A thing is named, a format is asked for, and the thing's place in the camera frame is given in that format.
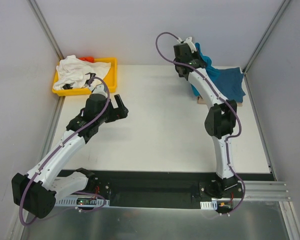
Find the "teal blue t-shirt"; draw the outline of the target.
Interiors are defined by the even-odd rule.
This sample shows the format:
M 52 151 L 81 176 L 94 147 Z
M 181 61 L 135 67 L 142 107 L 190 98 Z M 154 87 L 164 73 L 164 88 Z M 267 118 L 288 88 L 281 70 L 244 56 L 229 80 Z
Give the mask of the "teal blue t-shirt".
M 190 48 L 191 54 L 194 54 L 194 58 L 204 62 L 204 68 L 206 74 L 210 78 L 211 82 L 214 84 L 216 91 L 220 91 L 217 87 L 217 80 L 221 75 L 221 71 L 212 66 L 212 60 L 210 57 L 205 56 L 201 52 L 201 46 L 198 42 L 193 43 L 192 38 L 188 37 L 185 41 L 186 45 Z

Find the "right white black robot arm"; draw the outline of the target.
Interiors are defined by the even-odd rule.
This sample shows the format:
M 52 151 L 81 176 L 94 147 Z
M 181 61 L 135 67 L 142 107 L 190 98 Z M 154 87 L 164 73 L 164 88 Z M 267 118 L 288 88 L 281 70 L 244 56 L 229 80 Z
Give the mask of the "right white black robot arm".
M 236 126 L 237 103 L 228 100 L 216 87 L 206 71 L 207 64 L 201 58 L 192 38 L 178 39 L 173 46 L 175 69 L 205 100 L 208 114 L 204 127 L 212 137 L 216 157 L 216 177 L 204 187 L 205 193 L 213 198 L 224 198 L 232 193 L 238 179 L 233 173 L 231 138 Z

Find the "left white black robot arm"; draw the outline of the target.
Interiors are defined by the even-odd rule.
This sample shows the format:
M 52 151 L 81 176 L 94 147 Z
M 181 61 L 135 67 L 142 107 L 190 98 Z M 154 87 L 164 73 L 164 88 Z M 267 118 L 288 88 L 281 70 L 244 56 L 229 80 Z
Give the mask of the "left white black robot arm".
M 11 180 L 13 201 L 38 219 L 45 218 L 57 201 L 76 192 L 86 195 L 97 193 L 95 174 L 78 168 L 72 174 L 57 180 L 58 174 L 69 160 L 98 133 L 104 123 L 111 123 L 128 116 L 128 108 L 119 94 L 114 95 L 117 107 L 104 90 L 96 87 L 87 98 L 85 107 L 75 116 L 55 147 L 26 174 L 17 173 Z

